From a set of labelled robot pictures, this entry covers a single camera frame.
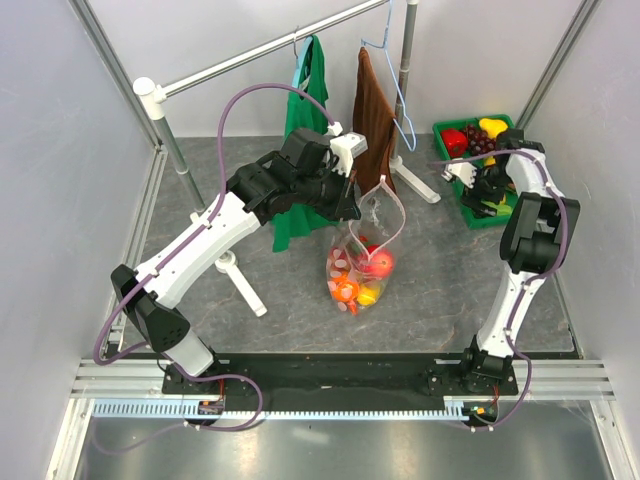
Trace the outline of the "orange toy fruit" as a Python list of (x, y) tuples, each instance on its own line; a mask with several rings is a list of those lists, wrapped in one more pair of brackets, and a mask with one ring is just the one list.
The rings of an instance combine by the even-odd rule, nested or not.
[(328, 287), (332, 297), (342, 303), (354, 301), (360, 290), (359, 283), (347, 277), (331, 278)]

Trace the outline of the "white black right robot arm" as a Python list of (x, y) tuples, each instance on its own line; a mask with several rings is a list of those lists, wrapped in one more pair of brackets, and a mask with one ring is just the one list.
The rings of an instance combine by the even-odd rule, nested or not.
[(564, 262), (581, 206), (556, 186), (542, 144), (520, 129), (497, 136), (495, 164), (474, 181), (485, 189), (513, 185), (518, 196), (500, 241), (505, 269), (497, 296), (457, 371), (465, 391), (491, 394), (509, 382), (519, 330), (537, 291)]

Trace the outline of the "green toy cucumber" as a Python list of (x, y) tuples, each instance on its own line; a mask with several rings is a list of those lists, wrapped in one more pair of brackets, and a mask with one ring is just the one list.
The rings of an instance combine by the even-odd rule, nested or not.
[(506, 202), (496, 204), (490, 201), (482, 201), (481, 205), (486, 216), (510, 216), (512, 213), (512, 207)]

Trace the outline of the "yellow toy corn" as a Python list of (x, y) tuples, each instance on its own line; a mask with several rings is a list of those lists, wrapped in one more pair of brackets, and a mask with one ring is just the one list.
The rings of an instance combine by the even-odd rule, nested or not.
[(360, 306), (374, 305), (380, 298), (382, 287), (379, 284), (363, 284), (359, 288), (356, 301)]

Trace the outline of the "red toy chili pepper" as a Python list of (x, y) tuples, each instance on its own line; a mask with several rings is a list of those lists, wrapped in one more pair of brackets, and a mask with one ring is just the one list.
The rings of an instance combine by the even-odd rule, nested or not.
[(347, 307), (349, 312), (356, 316), (358, 314), (358, 305), (356, 304), (356, 302), (354, 300), (351, 300), (347, 303)]

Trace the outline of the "red toy cherries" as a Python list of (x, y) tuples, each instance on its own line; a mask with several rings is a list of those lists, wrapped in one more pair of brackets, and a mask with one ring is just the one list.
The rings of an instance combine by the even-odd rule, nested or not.
[(334, 243), (327, 255), (326, 274), (329, 280), (339, 278), (363, 280), (365, 278), (364, 261), (367, 259), (366, 244), (360, 240), (347, 240)]

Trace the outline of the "clear pink-dotted zip bag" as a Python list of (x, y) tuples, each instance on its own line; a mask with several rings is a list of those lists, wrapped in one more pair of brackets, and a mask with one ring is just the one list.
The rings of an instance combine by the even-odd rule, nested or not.
[[(358, 282), (360, 286), (363, 284), (379, 284), (382, 287), (381, 298), (401, 257), (402, 233), (406, 224), (406, 211), (399, 197), (386, 184), (384, 175), (381, 176), (379, 183), (372, 190), (359, 198), (357, 206), (361, 211), (361, 219), (348, 221), (341, 226), (333, 236), (330, 247), (334, 243), (353, 239), (360, 240), (366, 244), (365, 252), (366, 247), (369, 245), (379, 245), (382, 248), (389, 249), (395, 259), (395, 267), (389, 277), (380, 279), (365, 275), (363, 280), (353, 280)], [(337, 302), (330, 291), (329, 294), (340, 311), (351, 314), (347, 303)], [(373, 306), (363, 307), (357, 303), (356, 299), (354, 301), (358, 305), (357, 315)]]

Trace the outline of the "red toy apple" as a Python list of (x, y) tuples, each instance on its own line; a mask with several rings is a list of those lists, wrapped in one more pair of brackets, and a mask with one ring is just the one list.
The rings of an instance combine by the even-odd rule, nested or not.
[(360, 263), (360, 270), (370, 277), (387, 278), (391, 275), (395, 267), (395, 259), (391, 251), (379, 245), (369, 245), (366, 247), (367, 255)]

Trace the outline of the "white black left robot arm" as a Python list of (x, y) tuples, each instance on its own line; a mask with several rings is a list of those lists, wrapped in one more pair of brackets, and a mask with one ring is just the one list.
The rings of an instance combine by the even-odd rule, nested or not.
[(177, 309), (184, 294), (236, 243), (294, 205), (309, 206), (329, 221), (359, 219), (354, 163), (366, 149), (358, 133), (331, 136), (298, 128), (280, 149), (237, 169), (224, 195), (155, 258), (114, 269), (111, 282), (125, 315), (155, 352), (182, 368), (196, 392), (215, 389), (220, 371)]

